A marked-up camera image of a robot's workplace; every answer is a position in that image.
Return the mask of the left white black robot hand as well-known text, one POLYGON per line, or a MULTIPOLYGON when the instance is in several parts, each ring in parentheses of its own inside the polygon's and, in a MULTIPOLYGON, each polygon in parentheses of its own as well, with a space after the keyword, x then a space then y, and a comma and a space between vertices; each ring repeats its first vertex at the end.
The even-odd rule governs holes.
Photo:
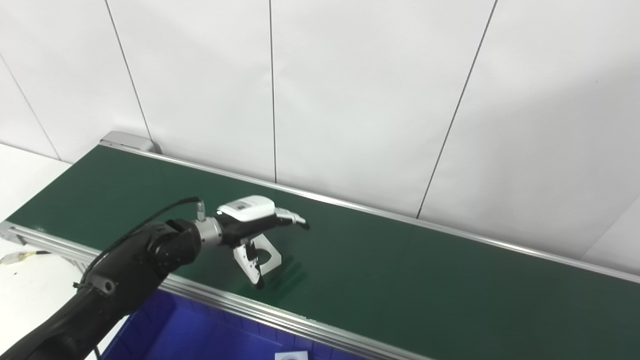
POLYGON ((222 228, 221 243, 231 248, 234 260, 256 289, 263 289, 264 275, 282 264, 281 253, 265 232, 292 225, 311 228, 304 217, 257 194, 221 205, 215 219, 222 228))

